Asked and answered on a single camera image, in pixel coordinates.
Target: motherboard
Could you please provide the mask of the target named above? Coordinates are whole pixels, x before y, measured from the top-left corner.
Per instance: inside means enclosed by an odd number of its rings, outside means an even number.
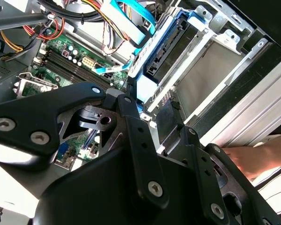
[[[61,35],[44,41],[34,58],[30,71],[20,74],[14,89],[18,98],[65,87],[73,83],[93,82],[102,87],[121,89],[126,82],[124,71],[97,74],[93,69],[112,67],[103,57]],[[55,165],[72,171],[98,156],[99,133],[92,129],[60,145]]]
[[[57,39],[44,41],[31,66],[34,82],[26,82],[18,95],[19,98],[34,95],[51,89],[44,86],[65,87],[73,83],[97,83],[104,91],[109,88],[120,90],[126,82],[127,72],[97,74],[95,69],[109,68],[111,65],[104,57],[75,43],[64,35]]]

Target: connector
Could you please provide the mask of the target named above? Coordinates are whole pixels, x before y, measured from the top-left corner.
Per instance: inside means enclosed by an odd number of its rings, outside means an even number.
[[[90,69],[93,69],[96,65],[96,61],[91,59],[90,57],[88,56],[85,56],[83,59],[82,59],[82,63],[83,65],[85,65],[86,67],[90,68]]]

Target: ram slot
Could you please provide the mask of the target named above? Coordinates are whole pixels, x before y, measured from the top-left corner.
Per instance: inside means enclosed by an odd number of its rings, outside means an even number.
[[[51,62],[48,62],[48,61],[45,61],[43,63],[43,65],[51,70],[52,72],[62,76],[63,78],[67,79],[68,81],[72,82],[72,83],[80,83],[80,82],[83,82],[82,79],[78,78],[78,77],[75,77],[74,75],[72,75],[71,73],[67,72],[66,70],[56,66],[55,64],[51,63]]]
[[[53,51],[49,51],[44,59],[53,64],[56,64],[56,66],[63,68],[68,73],[71,73],[72,75],[74,75],[76,77],[79,77],[83,81],[88,81],[88,82],[98,84],[104,90],[112,88],[108,82],[100,79],[99,77],[97,77],[96,74],[93,74],[93,73],[77,66],[76,64],[74,64],[71,61],[67,60],[66,58],[56,54]]]

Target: silver screw head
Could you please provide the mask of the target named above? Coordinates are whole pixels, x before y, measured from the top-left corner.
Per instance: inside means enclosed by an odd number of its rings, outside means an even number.
[[[30,136],[30,139],[33,143],[35,144],[47,144],[50,141],[50,137],[48,134],[42,132],[42,131],[37,131],[32,133]]]
[[[262,47],[264,45],[264,41],[260,41],[259,43],[258,43],[258,46],[259,47]]]
[[[189,128],[188,131],[189,131],[192,135],[196,135],[196,133],[194,132],[193,129]]]
[[[15,128],[15,122],[9,118],[0,118],[0,131],[11,131]]]
[[[214,146],[214,150],[216,150],[217,152],[221,152],[221,149],[217,146]]]
[[[224,212],[219,205],[212,203],[210,207],[213,214],[215,214],[219,219],[225,218]]]
[[[150,181],[148,183],[148,189],[155,197],[161,197],[163,195],[163,189],[156,181]]]
[[[263,218],[262,221],[265,225],[271,225],[271,223],[265,218]]]
[[[93,90],[93,92],[98,93],[98,94],[101,92],[98,88],[92,88],[92,90]]]
[[[130,99],[130,98],[128,98],[128,97],[127,97],[127,98],[125,97],[124,99],[125,99],[125,101],[127,101],[127,102],[129,102],[129,103],[131,103],[131,102],[132,102],[132,101],[131,101],[131,99]]]

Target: black wire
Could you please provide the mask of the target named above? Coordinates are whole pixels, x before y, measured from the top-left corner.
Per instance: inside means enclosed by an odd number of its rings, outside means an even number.
[[[63,9],[62,7],[58,6],[54,1],[52,0],[37,0],[41,5],[43,5],[45,8],[47,8],[49,11],[53,12],[57,16],[63,17],[67,20],[71,21],[81,21],[82,19],[85,22],[102,22],[103,18],[96,12],[90,12],[90,13],[75,13],[68,10]]]
[[[48,27],[48,25],[49,25],[50,22],[51,22],[51,21],[47,21],[47,22],[45,23],[45,25],[43,25],[43,26],[41,27],[39,34],[43,34],[43,33],[45,32],[45,30],[47,29],[47,27]],[[11,53],[8,53],[8,54],[4,55],[3,57],[8,56],[8,58],[7,58],[7,59],[4,59],[4,61],[5,61],[5,62],[9,62],[9,61],[14,60],[14,59],[16,59],[16,58],[18,58],[18,57],[24,55],[25,53],[27,53],[30,49],[32,49],[32,48],[37,44],[36,37],[33,38],[33,39],[28,43],[28,45],[26,45],[26,47],[23,48],[23,51],[18,52],[18,53],[12,53],[12,52],[11,52]]]

